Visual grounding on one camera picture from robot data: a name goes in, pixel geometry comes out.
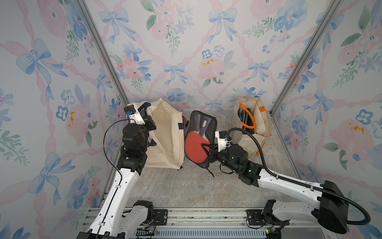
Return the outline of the cream canvas bag navy handles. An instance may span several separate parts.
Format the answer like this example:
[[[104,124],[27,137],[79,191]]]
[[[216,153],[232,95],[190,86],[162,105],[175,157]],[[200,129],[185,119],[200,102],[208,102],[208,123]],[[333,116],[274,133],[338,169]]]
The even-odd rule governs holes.
[[[147,110],[157,129],[149,132],[148,156],[145,166],[179,170],[185,158],[184,123],[182,113],[159,99]]]

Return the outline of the cream canvas bag orange handles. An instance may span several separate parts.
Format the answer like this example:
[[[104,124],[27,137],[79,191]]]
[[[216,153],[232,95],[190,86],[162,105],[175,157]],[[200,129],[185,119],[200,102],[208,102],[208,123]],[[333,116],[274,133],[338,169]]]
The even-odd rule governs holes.
[[[235,100],[230,127],[238,127],[244,132],[234,131],[231,134],[232,143],[240,145],[248,156],[258,155],[259,150],[250,136],[253,136],[261,147],[272,135],[271,125],[266,108],[259,98],[246,99],[241,96]]]

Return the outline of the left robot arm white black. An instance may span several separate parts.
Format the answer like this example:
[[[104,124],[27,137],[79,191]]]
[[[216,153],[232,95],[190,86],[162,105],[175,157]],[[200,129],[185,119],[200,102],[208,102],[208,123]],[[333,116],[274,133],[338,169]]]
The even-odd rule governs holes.
[[[127,199],[145,166],[149,147],[149,132],[156,125],[147,113],[151,104],[126,105],[122,130],[123,145],[115,166],[115,178],[107,198],[87,232],[79,232],[79,239],[130,239],[136,236],[138,227],[150,223],[153,217],[151,202],[137,202],[126,216],[123,215]]]

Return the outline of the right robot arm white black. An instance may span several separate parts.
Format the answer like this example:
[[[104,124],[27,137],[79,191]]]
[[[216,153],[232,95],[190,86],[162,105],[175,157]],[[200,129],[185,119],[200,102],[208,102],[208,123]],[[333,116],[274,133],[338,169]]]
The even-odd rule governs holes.
[[[219,162],[230,170],[228,174],[237,174],[246,185],[275,190],[301,201],[301,204],[287,206],[268,200],[263,209],[265,217],[282,222],[314,222],[334,233],[347,233],[349,202],[335,183],[311,183],[278,174],[267,169],[265,163],[251,162],[248,153],[237,144],[220,149],[218,145],[202,143],[198,150],[202,159]]]

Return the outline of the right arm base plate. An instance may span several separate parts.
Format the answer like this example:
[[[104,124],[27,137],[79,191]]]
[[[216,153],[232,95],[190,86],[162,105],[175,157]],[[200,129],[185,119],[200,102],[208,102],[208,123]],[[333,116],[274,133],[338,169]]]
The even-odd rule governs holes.
[[[272,214],[266,216],[262,214],[262,209],[247,209],[246,210],[246,224],[250,227],[260,226],[281,226],[283,221],[280,221]]]

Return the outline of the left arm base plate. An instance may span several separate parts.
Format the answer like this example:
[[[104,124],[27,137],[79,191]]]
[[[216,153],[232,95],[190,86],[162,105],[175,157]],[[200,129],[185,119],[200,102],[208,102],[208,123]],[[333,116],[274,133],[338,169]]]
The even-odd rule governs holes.
[[[141,226],[165,226],[167,225],[168,210],[167,209],[153,209],[148,213],[148,218]]]

